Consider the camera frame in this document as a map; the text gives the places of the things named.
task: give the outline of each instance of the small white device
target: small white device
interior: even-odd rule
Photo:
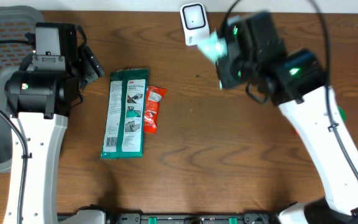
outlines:
[[[209,38],[209,25],[203,4],[196,2],[180,8],[180,17],[187,46],[197,45]]]

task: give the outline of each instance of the green clamp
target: green clamp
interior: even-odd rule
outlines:
[[[237,218],[229,218],[229,224],[237,224]]]
[[[155,218],[155,217],[150,217],[150,218],[149,218],[149,224],[157,224],[157,218]]]

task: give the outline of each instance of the wooden table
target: wooden table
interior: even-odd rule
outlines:
[[[81,24],[106,76],[71,112],[59,164],[57,210],[97,203],[145,213],[276,210],[324,195],[314,165],[289,122],[244,86],[219,90],[215,67],[183,41],[178,12],[43,12],[46,21]],[[209,13],[211,30],[221,13]],[[307,47],[324,60],[316,16],[274,14],[288,50]],[[358,147],[358,15],[328,15],[333,85]],[[142,159],[101,160],[109,72],[149,67],[149,83],[168,89],[157,134]],[[9,174],[0,174],[0,223]]]

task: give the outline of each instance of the red packet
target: red packet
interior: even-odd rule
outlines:
[[[164,97],[166,89],[149,85],[146,93],[146,106],[144,112],[143,131],[155,134],[157,130],[158,109],[160,100]]]

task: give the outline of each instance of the green wipes package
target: green wipes package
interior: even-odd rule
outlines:
[[[142,157],[143,117],[149,69],[110,74],[110,97],[102,159]]]

